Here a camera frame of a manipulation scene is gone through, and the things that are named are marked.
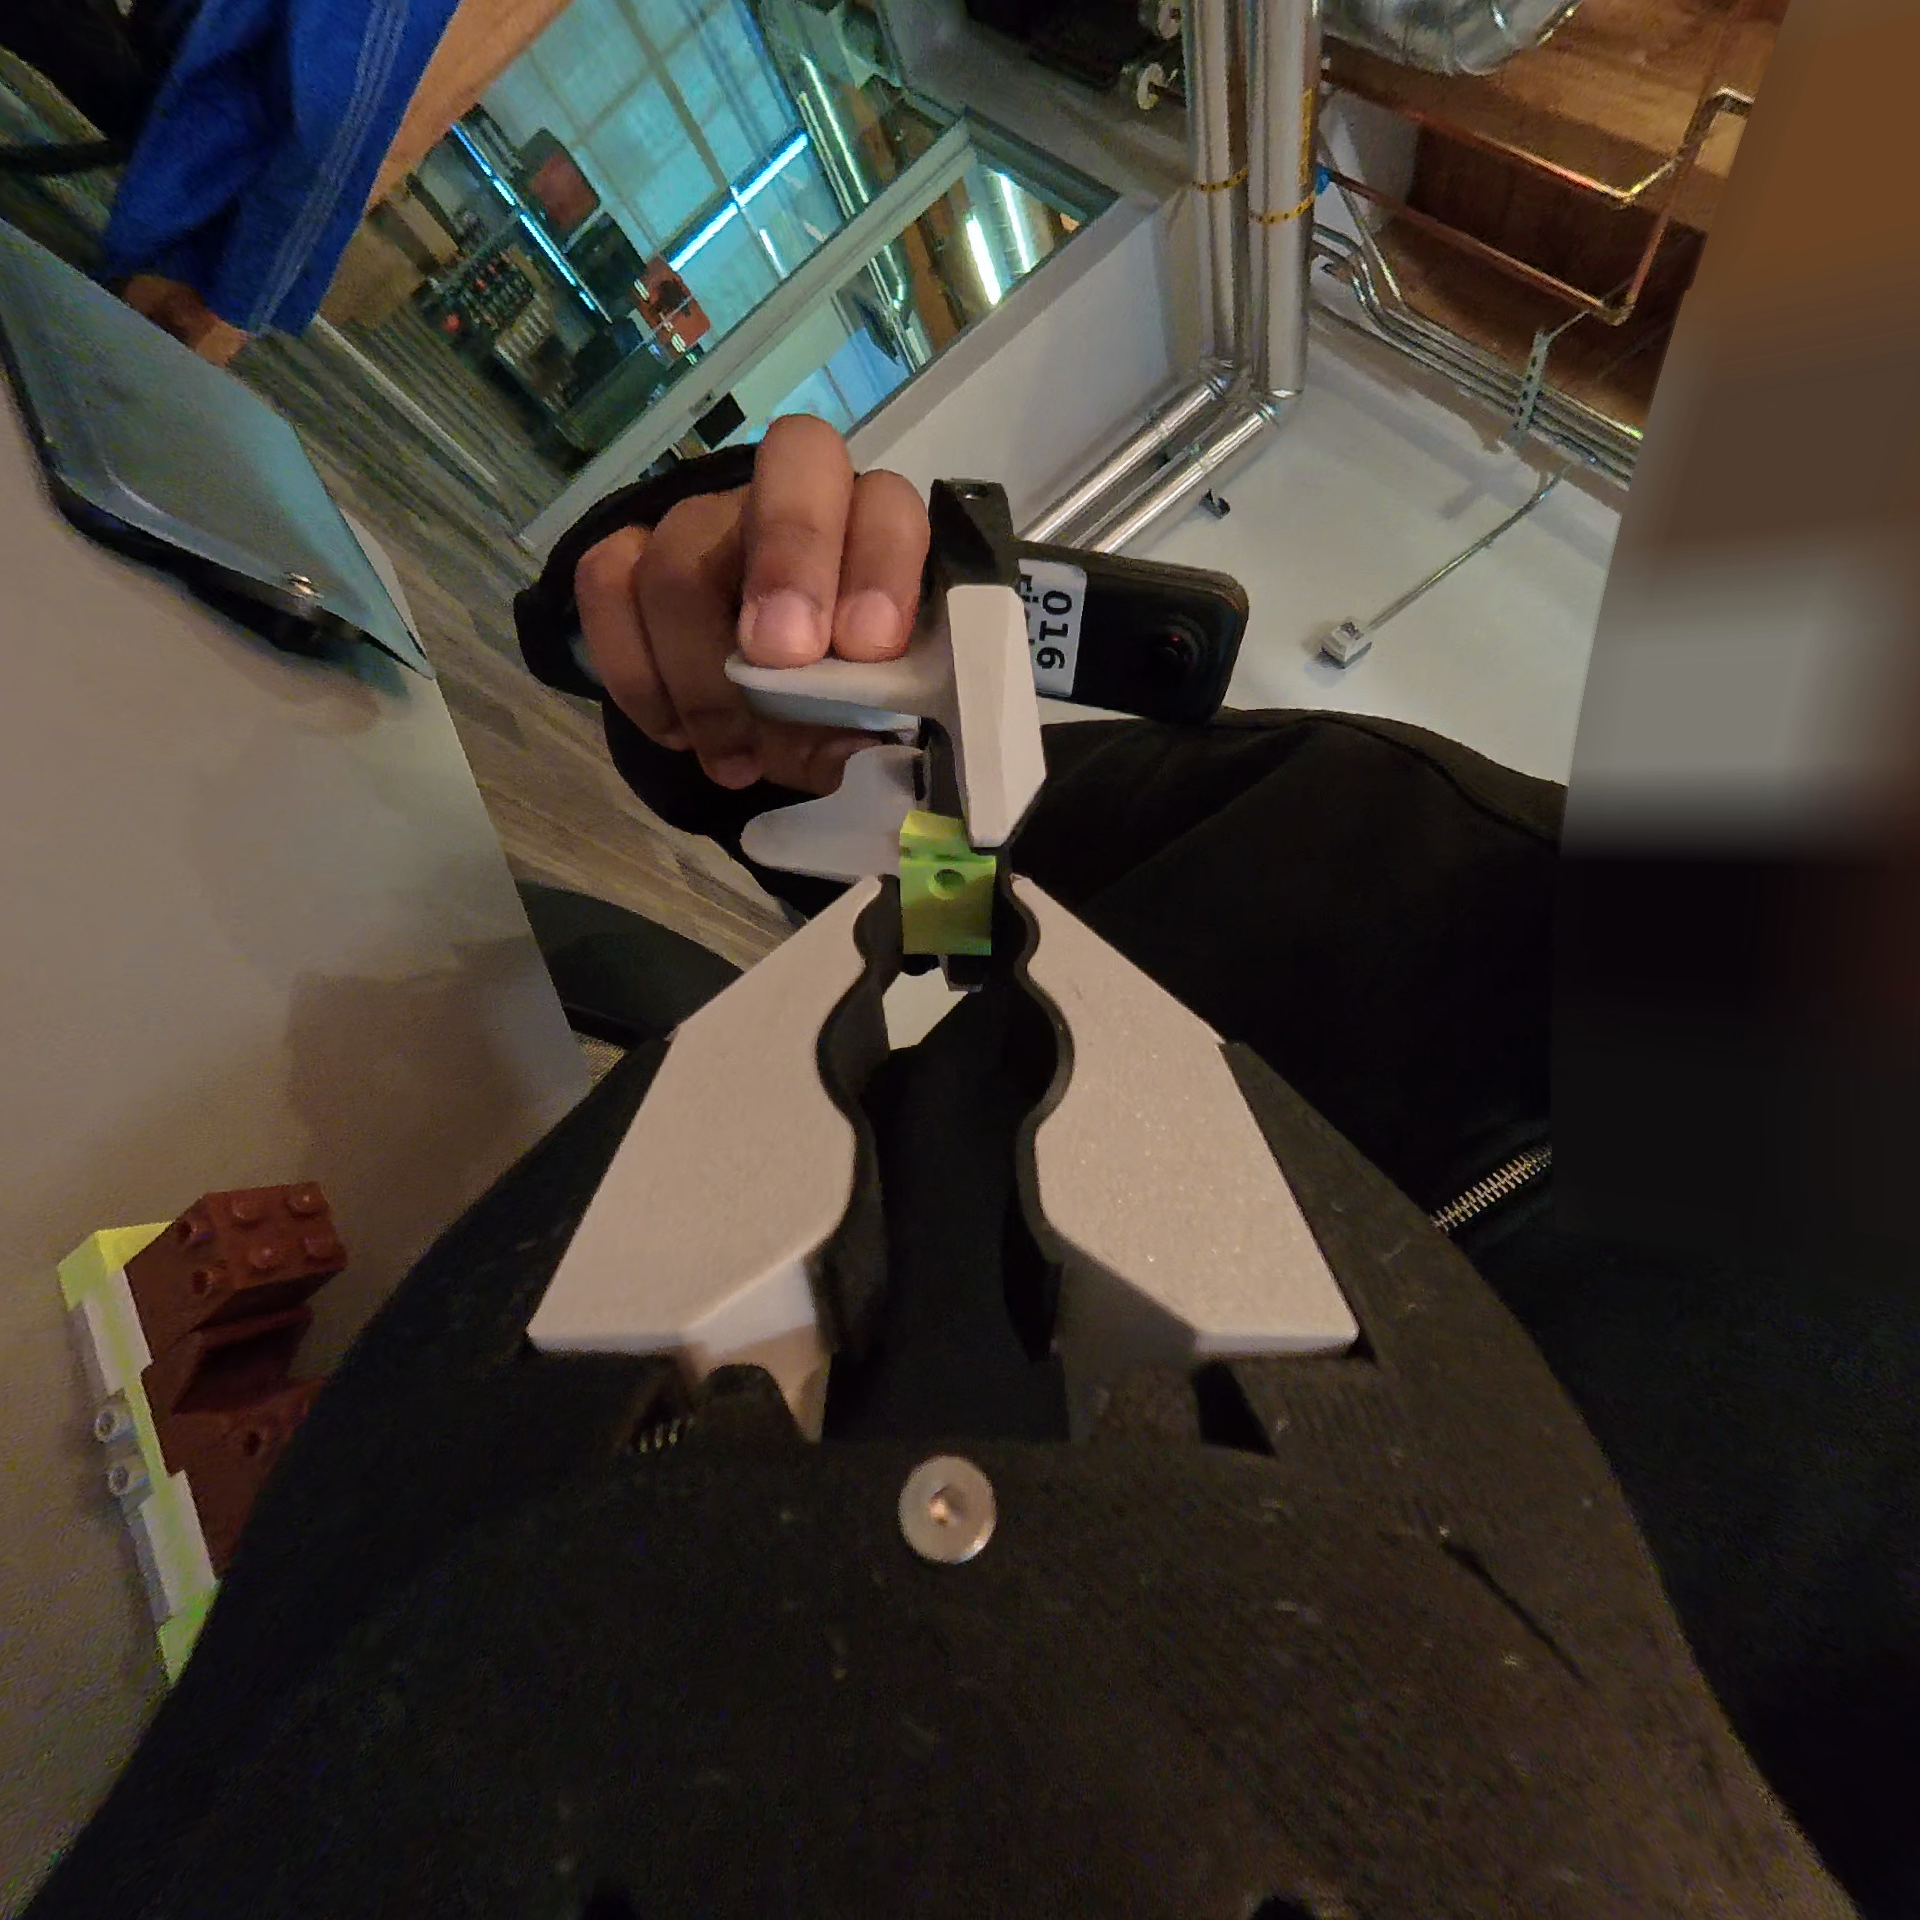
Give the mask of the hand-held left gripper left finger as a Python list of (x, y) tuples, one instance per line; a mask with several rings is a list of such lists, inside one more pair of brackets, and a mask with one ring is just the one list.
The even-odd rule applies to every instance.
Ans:
[(686, 1018), (529, 1319), (541, 1353), (668, 1358), (699, 1382), (760, 1367), (819, 1436), (835, 1337), (819, 1284), (857, 1132), (820, 1039), (870, 973), (879, 877), (854, 881)]

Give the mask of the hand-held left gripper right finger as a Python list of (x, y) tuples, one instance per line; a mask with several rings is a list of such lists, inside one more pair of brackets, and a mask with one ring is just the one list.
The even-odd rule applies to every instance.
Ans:
[(1030, 1141), (1066, 1369), (1343, 1353), (1355, 1314), (1224, 1039), (1027, 877), (1025, 977), (1066, 1077)]

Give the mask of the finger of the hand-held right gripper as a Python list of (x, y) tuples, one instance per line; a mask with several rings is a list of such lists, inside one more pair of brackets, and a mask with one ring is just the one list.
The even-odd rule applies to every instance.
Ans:
[(1046, 784), (1046, 748), (1015, 590), (949, 590), (953, 743), (964, 816), (980, 849), (1008, 845)]

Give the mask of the small lime toy brick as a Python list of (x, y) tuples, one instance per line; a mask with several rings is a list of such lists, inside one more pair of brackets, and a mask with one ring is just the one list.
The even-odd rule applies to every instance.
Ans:
[(898, 829), (900, 946), (914, 958), (989, 956), (1000, 860), (964, 818), (916, 808)]

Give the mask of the brown and lime brick assembly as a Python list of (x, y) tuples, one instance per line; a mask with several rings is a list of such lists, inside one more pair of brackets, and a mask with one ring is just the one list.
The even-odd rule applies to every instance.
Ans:
[(59, 1266), (90, 1433), (177, 1682), (321, 1376), (297, 1360), (346, 1267), (323, 1187), (217, 1190)]

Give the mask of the person's right hand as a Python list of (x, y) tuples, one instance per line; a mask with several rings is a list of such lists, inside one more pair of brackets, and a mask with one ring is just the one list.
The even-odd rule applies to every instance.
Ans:
[(756, 715), (727, 662), (898, 659), (928, 550), (928, 508), (906, 478), (857, 473), (822, 420), (777, 420), (748, 487), (686, 500), (656, 530), (612, 534), (579, 560), (585, 656), (647, 739), (693, 755), (717, 786), (827, 798), (860, 736)]

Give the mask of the black office chair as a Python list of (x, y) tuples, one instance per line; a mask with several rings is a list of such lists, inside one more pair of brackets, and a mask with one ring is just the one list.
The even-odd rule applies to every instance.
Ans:
[(625, 906), (517, 881), (569, 1029), (620, 1048), (669, 1037), (744, 970)]

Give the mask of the silver ventilation ducts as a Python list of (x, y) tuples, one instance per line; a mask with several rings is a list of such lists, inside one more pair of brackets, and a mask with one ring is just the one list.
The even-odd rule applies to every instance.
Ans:
[(1027, 541), (1127, 550), (1254, 458), (1306, 389), (1323, 7), (1187, 4), (1184, 48), (1202, 360)]

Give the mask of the blue plastic bin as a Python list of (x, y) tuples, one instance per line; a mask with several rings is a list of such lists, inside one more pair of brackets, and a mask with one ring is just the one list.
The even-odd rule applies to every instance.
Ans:
[(175, 282), (245, 336), (319, 312), (453, 3), (190, 4), (103, 278)]

